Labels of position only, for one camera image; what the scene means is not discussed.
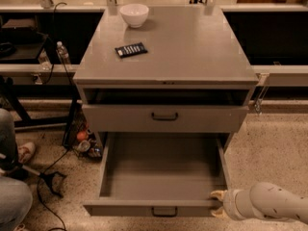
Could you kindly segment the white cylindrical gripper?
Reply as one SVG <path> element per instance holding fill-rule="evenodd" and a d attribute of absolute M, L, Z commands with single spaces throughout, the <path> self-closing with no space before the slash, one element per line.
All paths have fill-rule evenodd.
<path fill-rule="evenodd" d="M 248 218 L 250 210 L 250 198 L 248 190 L 213 191 L 210 197 L 223 201 L 223 208 L 212 209 L 211 215 L 215 218 L 224 218 L 225 212 L 233 220 Z"/>

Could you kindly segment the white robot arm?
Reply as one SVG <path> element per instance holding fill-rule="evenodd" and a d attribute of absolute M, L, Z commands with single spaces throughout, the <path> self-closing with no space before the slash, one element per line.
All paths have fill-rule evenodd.
<path fill-rule="evenodd" d="M 269 182 L 259 182 L 246 190 L 213 191 L 210 196 L 222 203 L 211 210 L 216 218 L 266 221 L 297 220 L 308 224 L 308 198 Z"/>

